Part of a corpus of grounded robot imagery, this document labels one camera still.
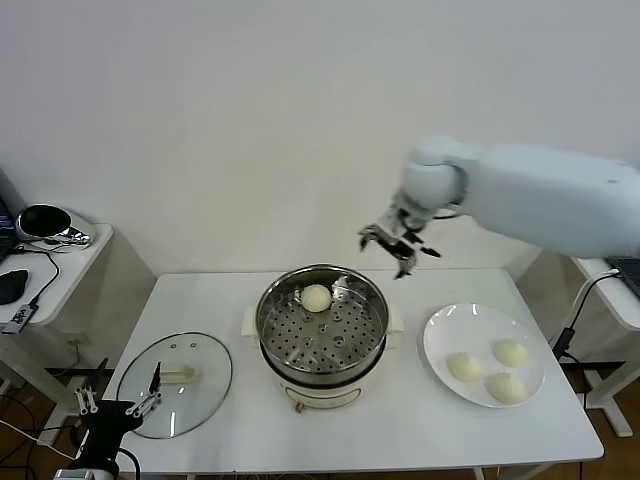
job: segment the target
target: power cord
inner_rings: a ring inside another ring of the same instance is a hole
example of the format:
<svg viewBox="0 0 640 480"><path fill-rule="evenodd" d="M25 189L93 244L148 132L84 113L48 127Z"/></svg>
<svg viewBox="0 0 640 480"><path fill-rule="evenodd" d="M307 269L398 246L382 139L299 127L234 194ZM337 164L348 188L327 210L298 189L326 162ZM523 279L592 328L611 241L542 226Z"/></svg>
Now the power cord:
<svg viewBox="0 0 640 480"><path fill-rule="evenodd" d="M564 322L565 325L567 323L570 323L570 325L562 329L562 332L558 336L558 339L556 340L552 348L553 355L556 358L556 360L559 361L563 356L567 356L567 351L569 350L569 344L571 343L573 336L576 334L574 327L576 325L576 322L578 321L578 317L580 316L580 313L582 312L582 308L584 307L584 304L587 301L587 297L589 296L589 293L591 293L591 290L593 290L593 287L597 283L603 280L606 280L607 278L619 277L619 276L620 276L620 271L617 268L613 268L608 272L603 272L603 273L594 275L593 277L589 278L586 282L584 282L582 287L580 287L580 290L578 291L578 295L576 295L576 298L569 312L569 316Z"/></svg>
<svg viewBox="0 0 640 480"><path fill-rule="evenodd" d="M67 428L78 428L79 425L61 425L59 427L47 427L47 428L36 428L33 430L25 430L25 432L31 432L31 433L42 433L42 432L48 432L49 430L66 430Z"/></svg>
<svg viewBox="0 0 640 480"><path fill-rule="evenodd" d="M73 346L76 348L76 359L73 361L71 365L69 365L67 368L62 370L60 373L51 375L52 377L62 377L63 375L66 375L69 370L71 370L73 367L75 367L80 363L80 347L78 346L78 343L74 343Z"/></svg>
<svg viewBox="0 0 640 480"><path fill-rule="evenodd" d="M584 365L578 360L576 357L571 355L569 352L565 352L564 356L570 358L580 367L580 371L582 372L582 409L587 412L587 374L584 373ZM584 462L580 462L580 470L579 470L579 480L582 480L582 474L584 470Z"/></svg>
<svg viewBox="0 0 640 480"><path fill-rule="evenodd" d="M118 451L131 459L133 466L136 468L136 480L140 480L140 462L138 462L136 456L126 448L118 448Z"/></svg>
<svg viewBox="0 0 640 480"><path fill-rule="evenodd" d="M49 418L49 416L51 416L51 414L53 413L53 410L56 408L56 406L54 405L53 407L51 407L51 409L47 412L47 414L44 416L44 418L42 419L42 422L40 422L40 425L38 425L38 430L40 430L42 427L44 427L44 425L47 422L47 419ZM26 460L26 469L24 471L24 480L29 480L29 478L27 477L27 472L31 471L33 472L33 469L31 468L31 454L33 453L33 446L36 445L34 442L31 442L31 445L29 445L29 452L27 453L27 460ZM34 473L32 473L34 480L38 480L38 478L35 476Z"/></svg>
<svg viewBox="0 0 640 480"><path fill-rule="evenodd" d="M36 437L32 437L28 433L23 432L22 430L20 430L18 427L14 427L9 422L5 422L4 420L0 419L0 423L3 424L3 425L6 425L7 427L11 428L12 430L18 432L20 435L23 435L23 436L27 437L29 440L32 440L32 441L36 442L36 445L39 445L41 447L47 447L49 450L52 450L52 451L56 452L58 455L62 455L63 457L65 457L65 458L67 458L69 460L75 460L74 457L72 457L70 455L67 455L66 453L62 453L60 450L58 450L57 448L52 447L48 443L41 442Z"/></svg>
<svg viewBox="0 0 640 480"><path fill-rule="evenodd" d="M60 267L58 266L58 264L53 260L53 258L51 257L51 254L48 252L37 252L37 253L42 253L43 255L46 255L47 258L49 259L49 262L51 262L51 265L53 265L53 267L56 269L56 273L53 275L53 277L51 277L51 280L49 280L44 287L42 287L40 289L40 291L38 293L36 293L36 296L33 297L31 299L31 301L29 302L29 305L37 305L38 304L38 300L40 300L40 295L42 295L44 293L44 291L49 288L51 286L51 284L53 282L56 281L56 279L60 276Z"/></svg>
<svg viewBox="0 0 640 480"><path fill-rule="evenodd" d="M26 412L29 413L29 416L31 417L31 428L35 429L36 428L36 417L33 414L33 412L31 411L31 409L29 407L27 407L24 403L22 403L20 400L13 398L9 395L0 395L1 398L6 398L7 400L10 400L14 403L19 404ZM23 446L25 446L27 444L29 440L23 440L22 442L20 442L13 450L11 450L9 453L7 453L4 457L0 458L0 466L2 466L2 464L7 461L9 458L11 458L13 456L14 453L16 453L18 450L20 450Z"/></svg>

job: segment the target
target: pot handle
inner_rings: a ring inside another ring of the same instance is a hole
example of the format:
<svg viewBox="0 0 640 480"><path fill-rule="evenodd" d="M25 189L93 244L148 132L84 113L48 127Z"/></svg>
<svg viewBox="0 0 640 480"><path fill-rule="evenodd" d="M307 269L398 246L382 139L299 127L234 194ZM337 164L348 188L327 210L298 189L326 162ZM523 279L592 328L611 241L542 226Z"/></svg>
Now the pot handle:
<svg viewBox="0 0 640 480"><path fill-rule="evenodd" d="M240 335L247 339L250 347L258 346L258 330L256 330L256 307L247 307L244 311Z"/></svg>
<svg viewBox="0 0 640 480"><path fill-rule="evenodd" d="M402 342L401 334L404 332L404 322L400 316L400 311L395 305L389 304L389 326L387 327L388 349L399 348Z"/></svg>

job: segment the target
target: robotic arm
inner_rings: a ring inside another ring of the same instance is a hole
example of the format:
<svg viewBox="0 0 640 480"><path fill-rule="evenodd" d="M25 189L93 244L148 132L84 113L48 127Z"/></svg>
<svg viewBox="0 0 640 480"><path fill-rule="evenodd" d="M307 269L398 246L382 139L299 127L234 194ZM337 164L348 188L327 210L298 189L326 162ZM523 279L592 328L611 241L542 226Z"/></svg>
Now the robotic arm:
<svg viewBox="0 0 640 480"><path fill-rule="evenodd" d="M360 231L409 275L417 253L439 257L418 237L449 207L484 228L564 255L640 256L640 171L618 160L502 145L482 148L448 137L417 145L390 208Z"/></svg>
<svg viewBox="0 0 640 480"><path fill-rule="evenodd" d="M102 376L105 359L94 376ZM54 480L114 480L120 469L116 456L122 437L142 425L142 422L162 403L160 393L160 363L153 374L149 391L138 403L122 400L95 400L94 386L76 388L75 396L80 420L87 427L87 436L80 455L67 468L60 469Z"/></svg>

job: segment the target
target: table leg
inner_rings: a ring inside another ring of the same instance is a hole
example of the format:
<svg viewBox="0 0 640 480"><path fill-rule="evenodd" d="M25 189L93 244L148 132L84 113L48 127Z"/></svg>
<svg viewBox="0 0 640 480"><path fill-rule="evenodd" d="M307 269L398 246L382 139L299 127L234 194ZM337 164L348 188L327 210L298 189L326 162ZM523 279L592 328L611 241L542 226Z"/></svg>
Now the table leg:
<svg viewBox="0 0 640 480"><path fill-rule="evenodd" d="M11 337L0 335L0 360L62 408L69 412L77 410L73 393L47 373Z"/></svg>
<svg viewBox="0 0 640 480"><path fill-rule="evenodd" d="M618 437L631 437L633 430L631 430L631 426L624 418L622 410L618 407L613 396L639 376L640 359L625 363L605 380L602 380L596 371L588 370L585 372L587 383L592 388L587 394L587 408L602 409ZM578 395L578 398L582 402L582 394Z"/></svg>
<svg viewBox="0 0 640 480"><path fill-rule="evenodd" d="M540 463L538 465L517 465L505 468L498 474L498 480L529 480L547 468L553 463Z"/></svg>
<svg viewBox="0 0 640 480"><path fill-rule="evenodd" d="M69 383L67 385L67 390L69 390L69 392L73 392L75 391L76 387L81 387L82 385L84 385L85 381L86 377L71 377L71 380L69 380ZM78 416L77 405L74 410L71 411L67 410L61 405L56 405L53 409L53 412L51 412L51 415L49 415L49 418L47 419L44 430L38 436L38 440L48 445L53 445L56 441L56 438L58 438L58 435L60 434L60 430L56 427L61 427L62 425L64 425L67 417L73 416Z"/></svg>
<svg viewBox="0 0 640 480"><path fill-rule="evenodd" d="M0 384L0 395L6 395L9 390L11 390L11 382L9 380L5 380Z"/></svg>
<svg viewBox="0 0 640 480"><path fill-rule="evenodd" d="M24 387L24 378L11 370L4 362L0 362L0 378L8 381L14 388Z"/></svg>

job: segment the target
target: steamed bun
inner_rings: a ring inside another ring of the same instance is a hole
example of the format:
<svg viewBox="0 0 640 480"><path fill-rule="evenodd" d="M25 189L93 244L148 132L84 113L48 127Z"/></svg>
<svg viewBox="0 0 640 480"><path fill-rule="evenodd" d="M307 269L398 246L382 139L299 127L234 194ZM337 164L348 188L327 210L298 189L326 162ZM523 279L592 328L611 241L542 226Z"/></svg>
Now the steamed bun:
<svg viewBox="0 0 640 480"><path fill-rule="evenodd" d="M522 403L527 397L524 383L518 376L511 373L502 372L491 375L487 380L487 390L493 398L507 405Z"/></svg>
<svg viewBox="0 0 640 480"><path fill-rule="evenodd" d="M461 382L473 382L482 375L480 361L470 353L456 353L447 359L451 374Z"/></svg>
<svg viewBox="0 0 640 480"><path fill-rule="evenodd" d="M305 310L318 313L331 305L331 292L322 285L309 285L302 291L300 300Z"/></svg>
<svg viewBox="0 0 640 480"><path fill-rule="evenodd" d="M526 347L513 339L500 340L495 344L493 354L507 367L519 368L527 363L529 352Z"/></svg>

